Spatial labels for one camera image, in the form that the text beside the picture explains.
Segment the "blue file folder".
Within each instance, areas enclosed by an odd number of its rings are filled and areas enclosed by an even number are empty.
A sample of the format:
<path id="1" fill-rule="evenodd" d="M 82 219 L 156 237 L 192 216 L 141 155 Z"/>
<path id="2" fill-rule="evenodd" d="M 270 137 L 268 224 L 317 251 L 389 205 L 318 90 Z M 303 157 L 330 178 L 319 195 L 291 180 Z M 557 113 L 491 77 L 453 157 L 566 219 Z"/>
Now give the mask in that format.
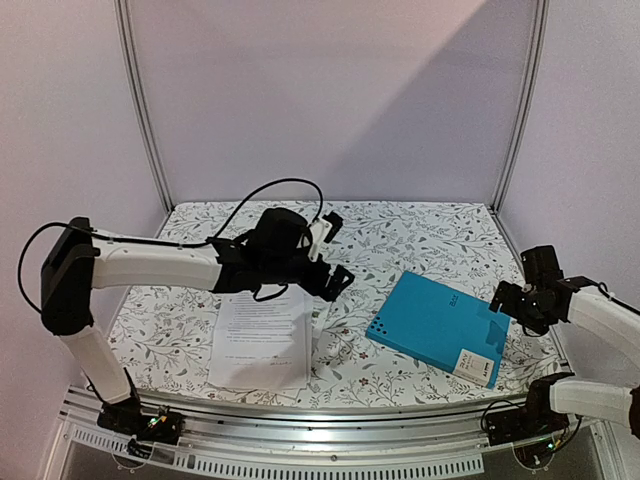
<path id="1" fill-rule="evenodd" d="M 478 298 L 405 272 L 366 337 L 425 364 L 492 389 L 511 319 Z"/>

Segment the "printed paper sheet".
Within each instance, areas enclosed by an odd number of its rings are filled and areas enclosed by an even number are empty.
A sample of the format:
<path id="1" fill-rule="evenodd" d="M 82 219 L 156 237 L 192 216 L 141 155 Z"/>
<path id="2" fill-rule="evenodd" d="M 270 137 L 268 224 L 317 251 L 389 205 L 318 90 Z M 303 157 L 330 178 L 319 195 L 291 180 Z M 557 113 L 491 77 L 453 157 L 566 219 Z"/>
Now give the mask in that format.
<path id="1" fill-rule="evenodd" d="M 265 302 L 223 298 L 213 330 L 208 382 L 219 388 L 301 389 L 310 375 L 311 297 L 298 287 Z"/>

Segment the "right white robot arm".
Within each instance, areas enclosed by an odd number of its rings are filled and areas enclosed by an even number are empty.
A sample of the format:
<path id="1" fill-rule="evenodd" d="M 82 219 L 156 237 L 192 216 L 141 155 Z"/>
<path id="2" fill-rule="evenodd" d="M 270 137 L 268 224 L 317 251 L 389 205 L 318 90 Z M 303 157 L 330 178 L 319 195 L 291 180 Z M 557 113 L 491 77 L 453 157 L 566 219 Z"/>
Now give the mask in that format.
<path id="1" fill-rule="evenodd" d="M 523 286 L 502 281 L 489 304 L 516 320 L 524 330 L 543 335 L 560 322 L 599 337 L 634 365 L 639 364 L 639 310 L 615 298 L 602 282 L 567 277 L 553 246 L 520 254 Z M 561 372 L 535 380 L 525 403 L 486 413 L 481 429 L 500 445 L 545 435 L 569 426 L 569 417 L 607 420 L 639 435 L 639 389 L 581 380 Z"/>

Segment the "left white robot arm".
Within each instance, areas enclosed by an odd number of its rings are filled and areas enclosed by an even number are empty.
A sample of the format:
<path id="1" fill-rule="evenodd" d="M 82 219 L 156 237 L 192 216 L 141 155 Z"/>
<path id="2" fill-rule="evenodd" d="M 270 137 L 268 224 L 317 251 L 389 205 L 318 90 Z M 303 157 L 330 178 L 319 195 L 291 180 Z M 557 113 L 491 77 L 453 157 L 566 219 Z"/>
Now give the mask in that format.
<path id="1" fill-rule="evenodd" d="M 297 285 L 332 302 L 355 279 L 321 254 L 342 225 L 335 213 L 307 222 L 292 210 L 268 208 L 254 228 L 234 239 L 212 236 L 186 244 L 101 234 L 87 218 L 77 217 L 64 225 L 42 265 L 40 318 L 67 346 L 97 397 L 111 404 L 111 419 L 126 433 L 138 434 L 149 415 L 132 399 L 132 380 L 94 324 L 93 290 L 163 286 L 257 294 L 268 285 Z"/>

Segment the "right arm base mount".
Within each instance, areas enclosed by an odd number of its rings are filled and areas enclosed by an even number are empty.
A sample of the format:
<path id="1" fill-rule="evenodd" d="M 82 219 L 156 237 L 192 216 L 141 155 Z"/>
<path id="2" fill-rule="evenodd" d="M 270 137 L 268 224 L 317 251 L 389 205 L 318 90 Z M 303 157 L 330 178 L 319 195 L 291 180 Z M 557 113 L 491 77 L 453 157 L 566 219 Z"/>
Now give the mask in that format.
<path id="1" fill-rule="evenodd" d="M 507 400 L 491 402 L 480 419 L 480 429 L 491 446 L 546 438 L 554 432 L 567 433 L 570 425 L 567 414 L 539 413 Z"/>

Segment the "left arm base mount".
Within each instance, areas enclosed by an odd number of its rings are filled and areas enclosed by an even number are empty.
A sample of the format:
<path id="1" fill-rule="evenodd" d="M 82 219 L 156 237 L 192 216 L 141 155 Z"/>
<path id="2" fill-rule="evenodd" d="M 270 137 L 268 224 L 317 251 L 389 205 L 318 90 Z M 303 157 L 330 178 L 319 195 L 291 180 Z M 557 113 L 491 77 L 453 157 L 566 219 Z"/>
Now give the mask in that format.
<path id="1" fill-rule="evenodd" d="M 176 445 L 185 424 L 185 417 L 169 407 L 159 407 L 150 414 L 143 412 L 135 398 L 102 405 L 97 425 L 111 432 L 134 436 L 138 441 Z"/>

